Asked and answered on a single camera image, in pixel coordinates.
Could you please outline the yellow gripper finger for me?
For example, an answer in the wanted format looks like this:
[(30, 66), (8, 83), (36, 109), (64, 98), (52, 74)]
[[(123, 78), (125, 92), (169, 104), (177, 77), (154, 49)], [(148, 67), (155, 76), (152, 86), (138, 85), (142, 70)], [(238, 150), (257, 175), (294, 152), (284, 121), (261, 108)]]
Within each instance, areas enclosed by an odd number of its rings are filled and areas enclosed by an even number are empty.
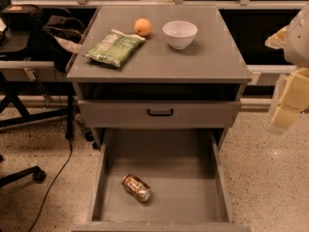
[(286, 35), (289, 27), (285, 26), (281, 28), (279, 31), (274, 33), (272, 36), (268, 37), (265, 41), (265, 46), (273, 48), (273, 49), (281, 49), (286, 44)]
[(285, 132), (308, 106), (309, 69), (297, 68), (290, 74), (281, 74), (268, 112), (268, 131), (274, 134)]

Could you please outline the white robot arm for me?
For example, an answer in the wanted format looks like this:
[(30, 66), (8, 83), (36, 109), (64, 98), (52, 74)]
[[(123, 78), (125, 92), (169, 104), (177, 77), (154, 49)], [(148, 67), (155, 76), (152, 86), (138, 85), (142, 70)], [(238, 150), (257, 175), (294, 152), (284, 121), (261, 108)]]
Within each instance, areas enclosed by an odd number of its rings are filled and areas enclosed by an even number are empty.
[(309, 106), (309, 4), (289, 25), (269, 37), (265, 45), (282, 49), (285, 60), (295, 65), (290, 74), (279, 76), (268, 111), (268, 130), (281, 134)]

